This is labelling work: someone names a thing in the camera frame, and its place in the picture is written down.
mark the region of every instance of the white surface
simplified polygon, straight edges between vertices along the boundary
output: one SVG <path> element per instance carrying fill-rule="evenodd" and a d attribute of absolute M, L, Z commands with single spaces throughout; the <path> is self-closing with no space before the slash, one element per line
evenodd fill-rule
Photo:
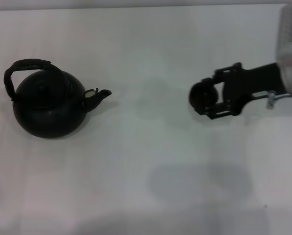
<path fill-rule="evenodd" d="M 187 101 L 214 69 L 274 61 L 280 7 L 0 12 L 0 235 L 292 235 L 292 99 L 212 121 Z M 24 58 L 112 96 L 32 137 L 2 81 Z"/>
<path fill-rule="evenodd" d="M 0 10 L 284 3 L 292 0 L 0 0 Z"/>

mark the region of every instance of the kettle body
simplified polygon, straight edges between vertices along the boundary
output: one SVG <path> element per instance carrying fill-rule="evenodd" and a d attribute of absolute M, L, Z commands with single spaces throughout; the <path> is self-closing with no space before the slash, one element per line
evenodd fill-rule
<path fill-rule="evenodd" d="M 35 69 L 41 71 L 24 79 L 14 91 L 12 72 Z M 39 59 L 15 62 L 5 72 L 4 83 L 18 123 L 41 138 L 58 138 L 71 133 L 83 122 L 87 112 L 111 94 L 109 90 L 85 91 L 74 76 Z"/>

